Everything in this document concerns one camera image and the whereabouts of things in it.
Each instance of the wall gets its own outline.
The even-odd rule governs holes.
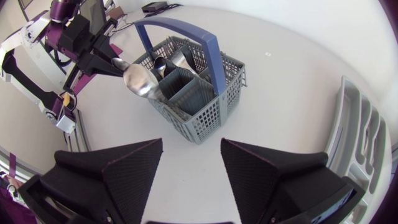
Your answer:
[[[18,2],[6,1],[0,11],[0,41],[25,23]],[[28,56],[28,51],[32,50],[16,49],[14,55],[19,68],[44,90],[56,90],[57,87]],[[67,149],[62,131],[11,83],[0,81],[0,95],[0,145],[24,162],[42,171],[49,170],[55,164],[53,153]]]
[[[153,0],[114,1],[124,12],[130,12]],[[398,142],[398,47],[379,1],[176,0],[168,3],[233,11],[271,21],[331,50],[362,74],[373,89],[378,98],[374,103],[389,125],[392,144]]]

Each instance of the spoon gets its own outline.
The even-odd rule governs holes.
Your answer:
[[[130,66],[129,63],[120,58],[112,58],[112,64],[122,71],[125,71]]]
[[[162,77],[164,77],[164,71],[167,66],[166,64],[167,61],[168,59],[159,56],[155,59],[154,62],[155,71]],[[194,69],[191,66],[189,66],[187,59],[185,58],[181,50],[175,51],[173,57],[169,61],[171,61],[175,66],[180,68],[185,68],[188,71],[190,71],[192,74],[194,74],[196,77],[199,77],[197,72],[195,72]]]
[[[159,83],[157,82],[155,75],[146,67],[134,63],[126,68],[127,62],[124,62],[120,58],[112,58],[112,62],[116,68],[124,71],[124,83],[137,96],[158,100],[172,108],[184,120],[190,119],[191,116],[189,114],[183,112],[180,108],[176,107],[166,99],[159,88]]]
[[[155,71],[162,77],[164,78],[164,70],[166,69],[166,58],[163,57],[157,57],[155,58],[154,61],[154,68]]]

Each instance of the gray dish rack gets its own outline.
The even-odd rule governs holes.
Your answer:
[[[347,77],[341,78],[335,120],[326,153],[326,165],[334,173],[348,176],[365,190],[365,195],[345,223],[361,223],[377,189],[387,126],[376,107]]]
[[[206,49],[203,49],[208,46],[196,44],[188,39],[169,37],[152,47],[143,26],[148,24],[166,27],[187,37],[193,37],[190,34],[200,28],[186,22],[161,17],[148,18],[136,22],[136,27],[147,52],[134,63],[141,64],[151,70],[160,80],[159,86],[166,98],[190,114],[191,117],[188,120],[184,120],[170,107],[157,100],[149,100],[151,105],[188,141],[201,144],[226,122],[228,116],[238,105],[241,87],[247,86],[245,66],[242,62],[227,56],[223,52],[220,53],[218,44],[210,50],[210,59],[205,56],[206,54],[209,56],[209,49],[207,49],[207,52]],[[178,30],[176,26],[177,28],[184,27],[184,30]],[[170,73],[164,79],[161,79],[154,71],[154,59],[156,57],[171,58],[178,49],[183,52],[187,62],[200,78],[195,77],[186,69],[177,67],[173,68],[172,71],[168,71]],[[217,66],[217,64],[215,65],[216,60],[214,58],[216,53],[214,49],[221,56],[220,62],[222,66],[221,71],[218,70],[218,72],[217,69],[214,69]]]

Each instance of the cable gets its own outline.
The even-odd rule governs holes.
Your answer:
[[[73,96],[75,97],[75,106],[73,107],[73,109],[70,112],[73,112],[76,109],[77,106],[77,96],[75,93],[73,93]]]
[[[72,59],[69,59],[66,62],[61,62],[59,55],[58,55],[58,50],[55,50],[55,49],[54,49],[54,58],[55,58],[55,63],[57,63],[57,65],[59,65],[61,67],[65,67],[65,66],[69,65],[70,62],[72,62]]]
[[[7,190],[10,190],[10,187],[14,187],[14,191],[13,191],[13,196],[16,198],[16,197],[18,197],[18,191],[17,191],[17,188],[14,186],[14,185],[9,185],[8,187],[7,187]]]
[[[65,132],[63,132],[63,139],[65,140],[65,144],[68,145],[67,137],[65,136]]]
[[[8,185],[8,187],[7,187],[7,190],[10,190],[10,187],[13,187],[13,188],[14,188],[14,190],[17,190],[17,189],[15,188],[15,186],[14,186],[14,185],[12,185],[12,184]]]
[[[152,13],[150,13],[150,14],[147,14],[147,15],[145,16],[145,18],[151,17],[151,16],[159,15],[159,14],[161,14],[161,13],[163,13],[163,12],[169,10],[169,9],[174,9],[175,7],[179,7],[179,6],[183,6],[183,5],[181,5],[181,4],[169,4],[169,5],[167,5],[167,6],[164,6],[164,7],[161,8],[161,9],[158,9],[158,10],[155,11],[155,12],[152,12]],[[117,18],[117,20],[120,19],[121,21],[124,21],[124,25],[123,25],[122,27],[116,29],[116,30],[112,30],[111,32],[109,32],[109,33],[110,33],[110,34],[108,34],[109,37],[112,37],[115,33],[119,32],[119,31],[122,31],[122,30],[124,30],[124,29],[127,29],[128,27],[131,27],[132,25],[134,25],[135,21],[134,21],[134,22],[127,22],[127,15],[128,15],[129,13],[132,13],[132,12],[128,12],[127,14],[122,14],[122,15],[120,15],[120,16]]]

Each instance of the blue handle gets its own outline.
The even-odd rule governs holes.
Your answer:
[[[153,46],[149,40],[148,33],[145,30],[144,25],[155,25],[167,28],[201,44],[209,67],[211,84],[213,84],[214,92],[217,95],[222,94],[226,88],[225,74],[217,37],[214,34],[187,22],[164,17],[149,17],[141,19],[135,22],[135,25],[147,52],[150,52],[153,49]]]

